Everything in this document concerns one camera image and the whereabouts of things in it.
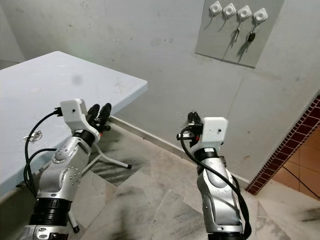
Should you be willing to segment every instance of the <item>tiled floor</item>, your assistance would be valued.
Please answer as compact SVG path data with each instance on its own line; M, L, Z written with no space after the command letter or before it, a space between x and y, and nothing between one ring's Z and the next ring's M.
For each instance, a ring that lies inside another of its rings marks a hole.
M284 166L320 196L320 127L311 134ZM284 168L280 169L272 179L318 200Z
M97 163L83 176L72 203L81 231L70 231L70 239L207 239L194 164L115 125L99 145L107 156L133 167ZM250 212L250 240L319 239L318 201L275 181L257 196L242 194ZM1 240L17 238L33 202L23 188L0 206Z

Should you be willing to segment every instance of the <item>black rubber tip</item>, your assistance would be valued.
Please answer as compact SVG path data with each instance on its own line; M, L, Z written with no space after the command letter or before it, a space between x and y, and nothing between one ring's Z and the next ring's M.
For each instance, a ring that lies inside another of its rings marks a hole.
M73 231L74 231L75 233L78 233L78 232L80 231L80 228L79 228L78 226L75 226L75 227L73 228Z

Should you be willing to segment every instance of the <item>baseboard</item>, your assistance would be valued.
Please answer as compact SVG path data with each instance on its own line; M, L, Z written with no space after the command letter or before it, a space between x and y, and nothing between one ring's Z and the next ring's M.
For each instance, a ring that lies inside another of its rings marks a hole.
M135 134L135 135L137 135L137 136L139 136L139 137L141 137L141 138L143 138L143 139L145 139L145 140L147 140L147 141L149 141L149 142L151 142L151 143L153 143L153 144L155 144L155 145L157 145L157 146L159 146L159 147L161 147L161 148L163 148L163 149L165 149L165 150L167 150L167 151L169 151L169 152L171 152L171 153L173 153L173 154L175 154L175 155L194 164L194 162L190 160L190 158L186 155L186 153L184 152L184 150L181 147L173 145L172 143L170 143L160 137L157 137L157 136L151 134L150 132L142 130L141 128L138 128L138 127L136 127L126 121L123 121L117 117L112 116L109 118L109 121L115 125L118 125L119 127L123 128L123 129L129 131L130 133L133 133L133 134ZM249 185L249 183L250 183L249 180L247 180L241 176L238 176L236 174L233 174L232 172L231 172L231 174L233 176L235 176L235 178L238 180L241 188L245 189Z

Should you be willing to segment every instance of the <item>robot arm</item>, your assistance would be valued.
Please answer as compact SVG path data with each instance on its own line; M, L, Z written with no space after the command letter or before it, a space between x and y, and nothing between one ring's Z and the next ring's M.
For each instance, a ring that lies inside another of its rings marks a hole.
M85 102L80 99L63 101L60 106L72 136L57 149L48 168L40 176L34 212L29 225L24 227L21 240L68 239L71 203L88 164L91 146L100 140L111 111L111 105L107 103L104 106L107 108L100 112L103 115L100 120L104 124L99 125L97 104L88 112Z
M223 117L205 117L202 122L196 112L188 115L189 133L177 135L180 141L191 140L190 153L198 162L214 169L233 183L225 162L218 157L228 121ZM220 177L197 167L197 186L202 197L202 209L208 239L242 240L243 226L239 203L232 188Z

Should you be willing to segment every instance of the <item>gray wall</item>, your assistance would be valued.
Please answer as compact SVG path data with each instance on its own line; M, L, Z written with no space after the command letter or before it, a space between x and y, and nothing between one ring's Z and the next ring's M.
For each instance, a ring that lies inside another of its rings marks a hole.
M178 145L190 110L228 118L223 153L250 180L320 88L320 1L285 1L256 69L194 54L203 4L2 0L27 59L62 51L147 80L121 119Z

